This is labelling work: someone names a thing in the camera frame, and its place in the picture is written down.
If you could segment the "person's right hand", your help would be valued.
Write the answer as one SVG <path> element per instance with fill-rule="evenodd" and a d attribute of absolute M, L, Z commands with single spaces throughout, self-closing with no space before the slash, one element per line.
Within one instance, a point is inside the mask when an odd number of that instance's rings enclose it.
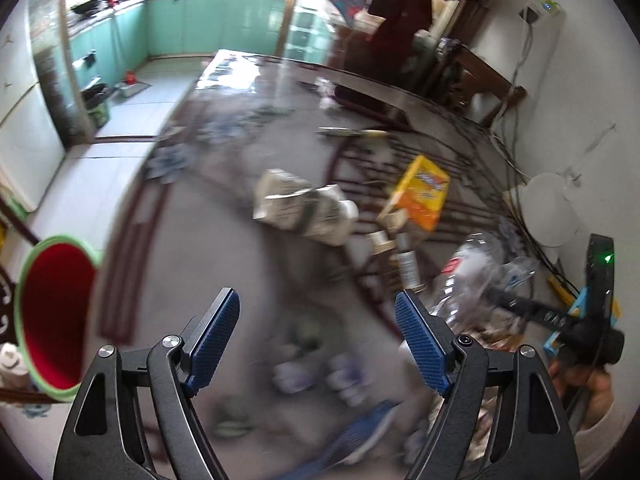
<path fill-rule="evenodd" d="M 573 432 L 593 427 L 612 408 L 612 377 L 603 368 L 567 367 L 555 360 L 548 372 L 559 397 L 568 400 Z"/>

